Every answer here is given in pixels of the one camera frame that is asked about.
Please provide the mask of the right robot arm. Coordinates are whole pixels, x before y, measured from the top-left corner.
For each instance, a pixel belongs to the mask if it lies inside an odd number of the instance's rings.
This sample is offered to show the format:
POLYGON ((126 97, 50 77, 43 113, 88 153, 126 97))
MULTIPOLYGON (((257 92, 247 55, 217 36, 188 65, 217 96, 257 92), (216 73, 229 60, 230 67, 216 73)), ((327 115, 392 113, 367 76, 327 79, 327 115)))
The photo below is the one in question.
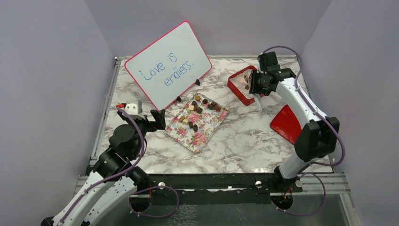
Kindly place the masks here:
POLYGON ((290 107, 301 131, 294 143, 295 152, 274 170, 272 187, 279 192, 309 164, 315 164, 335 150, 340 122, 328 117, 304 92, 298 76, 290 68, 281 68, 276 53, 263 52, 257 57, 259 67, 249 75, 249 93, 259 98, 276 92, 290 107))

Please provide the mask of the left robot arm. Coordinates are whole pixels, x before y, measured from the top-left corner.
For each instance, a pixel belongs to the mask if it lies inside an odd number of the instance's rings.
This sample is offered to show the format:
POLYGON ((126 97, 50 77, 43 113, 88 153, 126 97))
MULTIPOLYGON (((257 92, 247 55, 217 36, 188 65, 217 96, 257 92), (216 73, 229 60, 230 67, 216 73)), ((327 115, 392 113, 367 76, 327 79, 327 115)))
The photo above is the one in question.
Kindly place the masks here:
POLYGON ((95 226, 124 198, 146 191, 149 175, 138 163, 144 156, 146 134, 166 128, 165 110, 151 110, 153 121, 128 107, 117 110, 126 123, 114 130, 109 147, 73 199, 58 214, 43 219, 42 226, 95 226))

